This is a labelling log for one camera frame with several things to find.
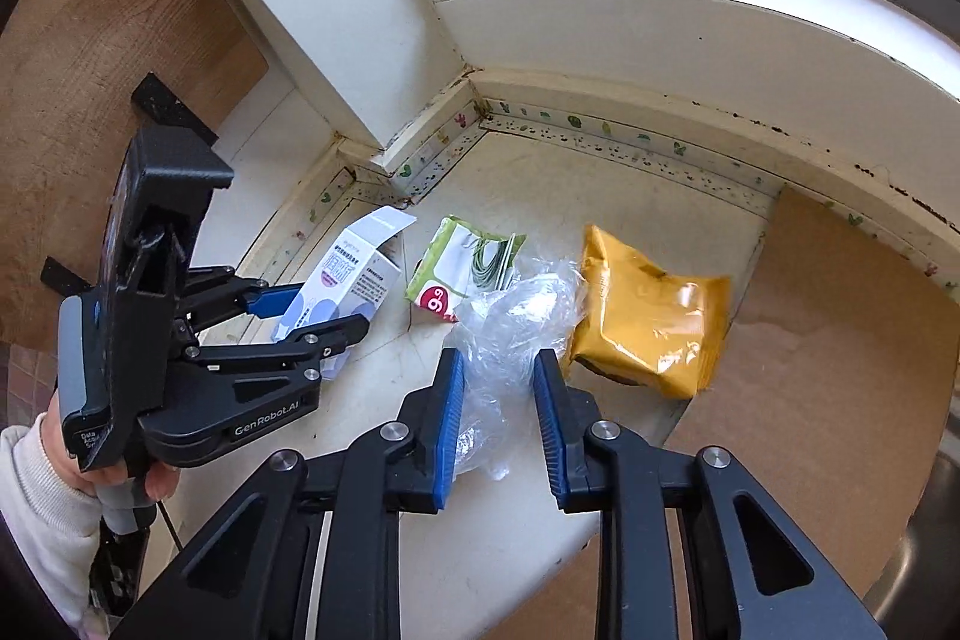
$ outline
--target yellow package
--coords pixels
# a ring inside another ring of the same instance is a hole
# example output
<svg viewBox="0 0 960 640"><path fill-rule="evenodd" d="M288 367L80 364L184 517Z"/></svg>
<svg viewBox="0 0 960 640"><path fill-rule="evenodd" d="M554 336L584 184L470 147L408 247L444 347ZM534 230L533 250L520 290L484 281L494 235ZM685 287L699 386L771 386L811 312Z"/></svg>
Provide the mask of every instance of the yellow package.
<svg viewBox="0 0 960 640"><path fill-rule="evenodd" d="M727 328L728 278L667 274L593 225L580 273L587 316L573 333L569 360L672 399L690 399L709 385Z"/></svg>

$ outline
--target silver pivot bolt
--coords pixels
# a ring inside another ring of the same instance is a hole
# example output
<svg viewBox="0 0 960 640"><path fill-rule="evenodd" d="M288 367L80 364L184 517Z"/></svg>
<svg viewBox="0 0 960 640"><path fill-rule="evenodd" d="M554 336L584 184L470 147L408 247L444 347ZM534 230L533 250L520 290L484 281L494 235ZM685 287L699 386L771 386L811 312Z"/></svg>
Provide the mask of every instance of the silver pivot bolt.
<svg viewBox="0 0 960 640"><path fill-rule="evenodd" d="M274 472L289 472L296 466L296 451L284 448L270 456L270 468Z"/></svg>
<svg viewBox="0 0 960 640"><path fill-rule="evenodd" d="M391 421L380 427L380 436L387 442L400 442L407 438L407 434L410 434L410 427L400 421Z"/></svg>
<svg viewBox="0 0 960 640"><path fill-rule="evenodd" d="M704 450L704 461L715 469L723 469L730 466L730 453L712 445Z"/></svg>
<svg viewBox="0 0 960 640"><path fill-rule="evenodd" d="M617 439L620 437L620 427L613 421L596 421L590 427L590 433L597 439Z"/></svg>

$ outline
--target wood grain surface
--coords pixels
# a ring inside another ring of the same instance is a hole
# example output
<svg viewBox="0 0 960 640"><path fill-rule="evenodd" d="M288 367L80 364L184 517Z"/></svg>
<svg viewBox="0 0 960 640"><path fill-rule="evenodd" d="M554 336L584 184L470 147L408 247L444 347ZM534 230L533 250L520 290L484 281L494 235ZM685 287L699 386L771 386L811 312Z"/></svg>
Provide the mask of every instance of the wood grain surface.
<svg viewBox="0 0 960 640"><path fill-rule="evenodd" d="M147 71L216 128L266 68L225 0L20 0L0 35L0 339L55 349L48 255L96 279Z"/></svg>

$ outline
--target transparent plastic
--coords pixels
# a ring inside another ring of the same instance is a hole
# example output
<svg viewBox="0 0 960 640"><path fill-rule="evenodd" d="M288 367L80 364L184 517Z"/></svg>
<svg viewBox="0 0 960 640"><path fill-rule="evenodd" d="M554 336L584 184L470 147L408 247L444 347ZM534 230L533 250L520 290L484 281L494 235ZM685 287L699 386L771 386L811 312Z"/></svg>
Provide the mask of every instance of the transparent plastic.
<svg viewBox="0 0 960 640"><path fill-rule="evenodd" d="M512 448L531 428L530 377L536 352L563 356L583 315L581 277L573 260L515 261L509 287L459 304L445 340L464 356L466 392L455 473L482 469L493 480L510 472Z"/></svg>

